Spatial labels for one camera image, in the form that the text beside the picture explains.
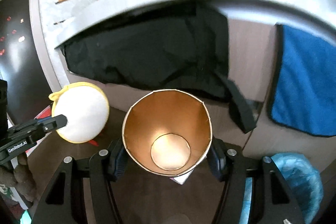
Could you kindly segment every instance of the blue towel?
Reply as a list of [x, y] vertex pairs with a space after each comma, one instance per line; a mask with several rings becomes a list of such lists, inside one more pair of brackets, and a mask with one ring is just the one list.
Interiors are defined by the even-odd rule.
[[336, 46], [292, 27], [280, 28], [270, 118], [315, 136], [335, 136]]

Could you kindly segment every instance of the dark brown surface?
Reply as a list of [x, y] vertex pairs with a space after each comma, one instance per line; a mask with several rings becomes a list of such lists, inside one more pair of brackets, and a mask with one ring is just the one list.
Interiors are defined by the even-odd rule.
[[[125, 112], [110, 109], [106, 129], [97, 140], [99, 147], [88, 143], [71, 144], [57, 133], [48, 136], [28, 158], [38, 196], [42, 195], [66, 156], [76, 159], [90, 157], [107, 148], [112, 139], [121, 136], [124, 116]], [[184, 185], [179, 185], [167, 177], [143, 170], [130, 159], [125, 175], [112, 186], [124, 224], [160, 224], [175, 214], [185, 214], [192, 224], [210, 224], [223, 189], [223, 184], [211, 175], [206, 161], [196, 167]], [[86, 203], [89, 224], [93, 224], [92, 205]]]
[[186, 215], [177, 214], [167, 218], [162, 224], [191, 224], [191, 222]]

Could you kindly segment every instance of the black metal mount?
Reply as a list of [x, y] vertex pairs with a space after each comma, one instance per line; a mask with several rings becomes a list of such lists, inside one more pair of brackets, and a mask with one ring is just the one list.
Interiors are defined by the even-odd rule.
[[34, 147], [47, 133], [64, 127], [68, 120], [64, 115], [33, 119], [11, 127], [0, 140], [0, 165]]
[[[128, 154], [121, 139], [90, 159], [66, 157], [49, 182], [32, 224], [87, 224], [83, 178], [90, 178], [97, 224], [122, 224], [111, 181], [125, 171]], [[253, 178], [249, 224], [304, 224], [299, 205], [285, 179], [269, 157], [245, 158], [239, 146], [214, 138], [207, 160], [212, 174], [224, 182], [223, 194], [212, 224], [238, 224], [245, 180]]]

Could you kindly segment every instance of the white round sponge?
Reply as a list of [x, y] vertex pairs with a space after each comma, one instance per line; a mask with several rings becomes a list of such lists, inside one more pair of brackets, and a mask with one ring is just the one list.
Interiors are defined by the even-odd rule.
[[71, 143], [84, 143], [96, 137], [109, 117], [110, 106], [106, 95], [97, 86], [79, 85], [62, 93], [54, 102], [53, 117], [63, 114], [68, 119], [58, 134]]

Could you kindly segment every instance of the black panel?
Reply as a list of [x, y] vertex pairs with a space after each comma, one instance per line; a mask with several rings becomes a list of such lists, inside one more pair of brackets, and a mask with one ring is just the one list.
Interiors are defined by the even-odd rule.
[[15, 124], [33, 119], [50, 104], [51, 90], [33, 41], [29, 0], [0, 1], [0, 72], [8, 82], [7, 112]]

